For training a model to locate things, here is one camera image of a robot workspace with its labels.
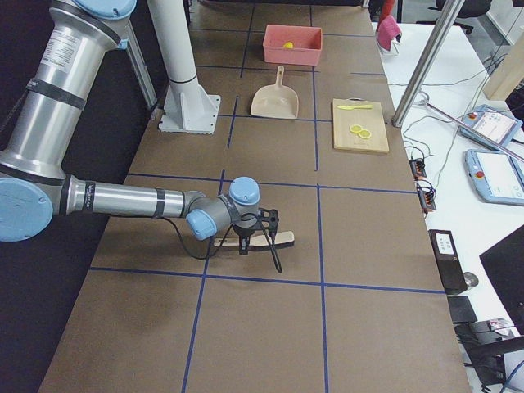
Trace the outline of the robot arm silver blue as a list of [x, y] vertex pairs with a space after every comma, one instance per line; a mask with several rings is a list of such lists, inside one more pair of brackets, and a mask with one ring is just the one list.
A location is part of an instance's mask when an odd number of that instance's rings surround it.
[[[52, 32], [46, 1], [1, 3], [1, 117], [16, 104], [37, 70]], [[94, 91], [65, 154], [65, 170], [80, 178], [124, 181], [144, 133], [148, 111], [129, 59], [113, 53], [102, 62]], [[59, 217], [37, 237], [1, 245], [1, 264], [87, 263], [105, 229], [103, 215]]]

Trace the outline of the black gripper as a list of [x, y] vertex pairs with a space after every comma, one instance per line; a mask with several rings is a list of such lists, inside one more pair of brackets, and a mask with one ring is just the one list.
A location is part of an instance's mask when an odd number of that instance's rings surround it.
[[234, 232], [238, 235], [240, 255], [248, 255], [251, 236], [256, 231], [263, 233], [265, 244], [274, 246], [278, 232], [278, 211], [259, 208], [256, 213], [245, 213], [241, 220], [233, 225]]

